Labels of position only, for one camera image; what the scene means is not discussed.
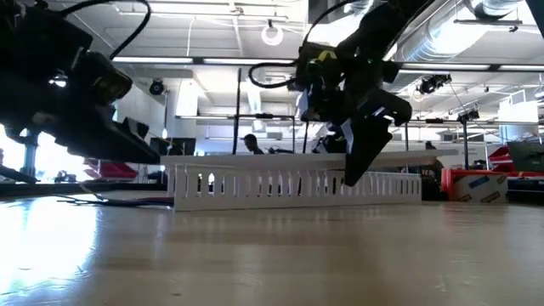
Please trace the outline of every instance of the security camera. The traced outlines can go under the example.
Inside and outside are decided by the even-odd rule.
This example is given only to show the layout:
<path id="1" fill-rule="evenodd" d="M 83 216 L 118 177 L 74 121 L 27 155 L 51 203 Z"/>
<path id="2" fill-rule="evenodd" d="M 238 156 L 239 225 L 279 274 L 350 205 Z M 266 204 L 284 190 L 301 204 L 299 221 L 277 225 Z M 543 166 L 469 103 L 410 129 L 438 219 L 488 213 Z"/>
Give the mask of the security camera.
<path id="1" fill-rule="evenodd" d="M 150 86 L 150 94 L 161 95 L 164 92 L 164 84 L 162 84 L 162 79 L 155 79 Z"/>
<path id="2" fill-rule="evenodd" d="M 442 88 L 445 84 L 449 84 L 450 82 L 450 75 L 427 76 L 422 79 L 421 85 L 419 85 L 416 90 L 420 94 L 432 94 L 436 90 Z"/>

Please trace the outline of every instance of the ceiling pipe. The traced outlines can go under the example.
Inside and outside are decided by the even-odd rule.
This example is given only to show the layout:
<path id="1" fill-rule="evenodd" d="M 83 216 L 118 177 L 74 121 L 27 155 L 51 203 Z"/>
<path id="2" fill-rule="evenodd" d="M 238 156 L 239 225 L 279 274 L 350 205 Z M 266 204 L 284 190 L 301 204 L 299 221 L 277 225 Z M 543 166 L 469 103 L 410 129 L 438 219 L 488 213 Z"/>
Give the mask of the ceiling pipe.
<path id="1" fill-rule="evenodd" d="M 372 9 L 375 1 L 376 0 L 361 0 L 356 3 L 351 3 L 348 9 L 354 12 L 354 14 L 366 14 Z"/>
<path id="2" fill-rule="evenodd" d="M 444 6 L 399 47 L 396 61 L 447 61 L 474 45 L 493 25 L 466 25 L 456 20 L 499 20 L 523 0 L 456 0 Z"/>

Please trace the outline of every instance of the wooden table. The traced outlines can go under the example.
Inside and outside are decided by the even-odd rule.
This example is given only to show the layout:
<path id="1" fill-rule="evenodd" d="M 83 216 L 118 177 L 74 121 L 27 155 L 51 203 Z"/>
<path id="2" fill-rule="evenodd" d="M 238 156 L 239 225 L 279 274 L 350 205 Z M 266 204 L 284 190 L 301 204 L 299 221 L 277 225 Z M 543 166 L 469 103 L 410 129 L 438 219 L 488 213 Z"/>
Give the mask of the wooden table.
<path id="1" fill-rule="evenodd" d="M 544 210 L 0 204 L 0 304 L 544 304 Z"/>

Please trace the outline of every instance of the ceiling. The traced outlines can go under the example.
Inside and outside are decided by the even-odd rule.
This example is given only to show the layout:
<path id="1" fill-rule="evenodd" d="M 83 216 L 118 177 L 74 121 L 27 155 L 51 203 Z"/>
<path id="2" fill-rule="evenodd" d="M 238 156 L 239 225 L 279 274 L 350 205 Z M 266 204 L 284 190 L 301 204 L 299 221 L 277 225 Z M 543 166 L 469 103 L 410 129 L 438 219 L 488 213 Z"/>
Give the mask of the ceiling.
<path id="1" fill-rule="evenodd" d="M 50 2 L 53 9 L 62 9 L 73 3 L 65 0 Z M 307 27 L 307 0 L 150 0 L 150 3 L 154 10 L 150 23 L 122 52 L 122 56 L 293 59 L 297 57 Z M 411 24 L 398 47 L 401 48 L 402 43 L 410 39 L 417 39 L 418 26 L 439 15 L 439 9 L 453 7 L 453 3 L 436 0 L 431 8 Z M 230 14 L 234 9 L 242 9 L 245 15 L 256 16 L 256 20 L 230 18 L 228 15 L 217 19 L 188 16 L 190 13 Z M 144 11 L 145 7 L 138 3 L 99 5 L 72 15 L 71 21 L 95 35 L 94 48 L 109 53 L 138 26 Z M 274 17 L 273 25 L 283 29 L 283 39 L 277 45 L 266 44 L 262 39 L 263 30 L 268 27 L 267 18 L 263 16 Z M 522 20 L 523 25 L 514 33 L 509 32 L 508 26 L 488 25 L 488 31 L 472 46 L 446 60 L 455 63 L 544 65 L 544 40 L 526 5 L 523 3 L 507 19 Z M 321 25 L 312 34 L 314 40 L 331 41 L 338 35 L 349 34 L 357 26 L 357 22 L 348 19 L 335 23 Z M 463 39 L 461 33 L 458 36 L 461 38 L 451 37 L 448 40 Z M 204 93 L 202 99 L 199 99 L 199 112 L 202 115 L 235 113 L 236 66 L 120 64 L 119 67 L 131 74 L 142 87 L 149 86 L 154 78 L 163 78 L 169 90 L 177 90 L 181 79 L 185 77 L 184 71 L 193 71 Z M 285 78 L 293 70 L 276 68 L 262 73 L 261 77 Z M 246 74 L 247 68 L 244 68 L 243 76 Z M 509 93 L 520 89 L 530 93 L 541 85 L 538 73 L 455 72 L 451 76 L 451 87 L 446 86 L 424 99 L 414 95 L 415 86 L 423 75 L 401 74 L 394 84 L 386 88 L 409 100 L 415 110 L 414 116 L 421 118 L 444 116 L 449 110 L 458 108 L 460 103 L 475 100 L 480 105 L 480 115 L 492 118 L 496 116 L 498 102 L 507 98 Z M 297 95 L 283 88 L 264 90 L 261 92 L 261 100 L 263 111 L 294 115 Z M 244 93 L 241 101 L 242 111 L 248 111 L 247 96 Z"/>

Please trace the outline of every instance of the black robotic arm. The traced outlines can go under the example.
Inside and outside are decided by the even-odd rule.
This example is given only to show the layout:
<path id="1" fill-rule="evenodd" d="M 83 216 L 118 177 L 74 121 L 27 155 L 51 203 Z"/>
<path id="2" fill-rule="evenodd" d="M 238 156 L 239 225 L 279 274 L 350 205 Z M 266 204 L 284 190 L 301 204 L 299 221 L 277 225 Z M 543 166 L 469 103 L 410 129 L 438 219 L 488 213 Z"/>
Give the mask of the black robotic arm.
<path id="1" fill-rule="evenodd" d="M 399 67 L 383 58 L 405 28 L 434 0 L 390 0 L 365 15 L 359 28 L 337 47 L 308 42 L 309 33 L 292 65 L 296 75 L 279 84 L 261 84 L 263 88 L 291 85 L 302 92 L 298 102 L 302 121 L 327 122 L 334 135 L 320 141 L 330 153 L 346 153 L 344 183 L 353 186 L 368 169 L 383 147 L 391 140 L 391 123 L 400 126 L 411 119 L 410 104 L 384 90 L 383 82 L 392 82 Z M 316 20 L 311 29 L 334 9 L 354 0 L 344 1 Z"/>
<path id="2" fill-rule="evenodd" d="M 140 26 L 106 58 L 90 50 L 93 37 L 65 17 L 107 0 L 79 2 L 61 11 L 43 0 L 23 6 L 0 1 L 0 123 L 15 141 L 20 132 L 50 133 L 69 152 L 119 162 L 158 163 L 130 121 L 112 121 L 112 105 L 133 86 L 115 58 L 147 25 Z"/>

